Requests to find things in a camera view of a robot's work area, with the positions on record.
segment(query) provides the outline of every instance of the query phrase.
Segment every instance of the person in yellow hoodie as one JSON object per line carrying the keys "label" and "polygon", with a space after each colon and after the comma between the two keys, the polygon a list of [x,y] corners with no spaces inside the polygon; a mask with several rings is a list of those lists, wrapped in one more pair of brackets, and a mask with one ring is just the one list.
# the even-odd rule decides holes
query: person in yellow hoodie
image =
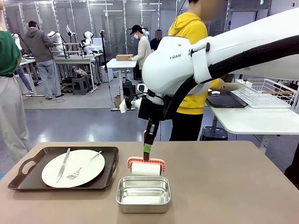
{"label": "person in yellow hoodie", "polygon": [[[208,37],[203,21],[210,20],[219,0],[189,0],[186,13],[178,16],[169,29],[168,35],[189,39],[191,44]],[[225,83],[221,79],[212,82],[210,88],[220,90]],[[172,118],[169,141],[197,141],[201,129],[207,92],[197,96],[186,96]]]}

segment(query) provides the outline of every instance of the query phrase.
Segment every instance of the gray hoodie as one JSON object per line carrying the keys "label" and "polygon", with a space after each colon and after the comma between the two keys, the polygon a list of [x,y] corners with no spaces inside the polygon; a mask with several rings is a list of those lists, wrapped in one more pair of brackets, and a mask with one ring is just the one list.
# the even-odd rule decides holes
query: gray hoodie
{"label": "gray hoodie", "polygon": [[25,44],[32,52],[36,62],[46,62],[53,59],[49,49],[53,47],[53,41],[51,41],[43,31],[29,28],[26,33]]}

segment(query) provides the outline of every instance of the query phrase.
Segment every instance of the shoe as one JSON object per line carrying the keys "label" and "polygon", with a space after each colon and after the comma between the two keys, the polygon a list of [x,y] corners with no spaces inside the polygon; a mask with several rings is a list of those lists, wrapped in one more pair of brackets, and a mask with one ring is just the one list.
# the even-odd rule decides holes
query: shoe
{"label": "shoe", "polygon": [[55,96],[56,98],[59,98],[59,97],[63,97],[64,96],[64,94],[63,93],[61,93],[59,96]]}

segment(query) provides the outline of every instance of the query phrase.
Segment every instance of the person in green shirt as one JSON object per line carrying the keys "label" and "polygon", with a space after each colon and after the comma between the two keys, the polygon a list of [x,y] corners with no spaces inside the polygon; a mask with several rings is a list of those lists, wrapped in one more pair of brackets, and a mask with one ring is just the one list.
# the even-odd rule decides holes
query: person in green shirt
{"label": "person in green shirt", "polygon": [[22,56],[2,23],[2,10],[0,0],[0,136],[18,161],[31,149],[21,89],[14,77]]}

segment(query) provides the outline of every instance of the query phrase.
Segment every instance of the beige sweater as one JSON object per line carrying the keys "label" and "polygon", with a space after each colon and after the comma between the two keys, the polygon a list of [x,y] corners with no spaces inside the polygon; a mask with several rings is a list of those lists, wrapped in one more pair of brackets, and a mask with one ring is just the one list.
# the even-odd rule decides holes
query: beige sweater
{"label": "beige sweater", "polygon": [[132,61],[139,61],[139,68],[142,70],[142,66],[145,59],[150,55],[150,42],[146,36],[142,36],[138,43],[138,55],[132,57]]}

